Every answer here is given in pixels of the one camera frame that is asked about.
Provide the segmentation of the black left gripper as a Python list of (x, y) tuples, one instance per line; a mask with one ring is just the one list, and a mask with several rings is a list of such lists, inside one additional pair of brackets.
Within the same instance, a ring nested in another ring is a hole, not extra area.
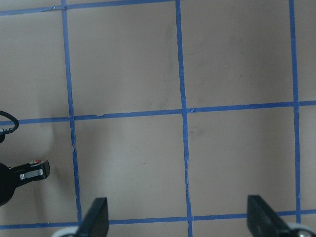
[(13, 197), (18, 183), (44, 180), (50, 175), (48, 160), (33, 160), (29, 163), (10, 168), (0, 164), (0, 205), (7, 204)]

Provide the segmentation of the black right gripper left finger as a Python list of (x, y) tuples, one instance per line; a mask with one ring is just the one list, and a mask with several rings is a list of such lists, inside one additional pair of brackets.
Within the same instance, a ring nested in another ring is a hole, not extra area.
[(109, 230), (106, 197), (96, 198), (75, 233), (76, 237), (106, 237)]

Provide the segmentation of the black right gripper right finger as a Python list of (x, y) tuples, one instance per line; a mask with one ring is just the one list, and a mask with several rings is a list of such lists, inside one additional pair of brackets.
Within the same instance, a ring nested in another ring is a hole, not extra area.
[(247, 197), (247, 227), (253, 237), (290, 237), (289, 226), (259, 195)]

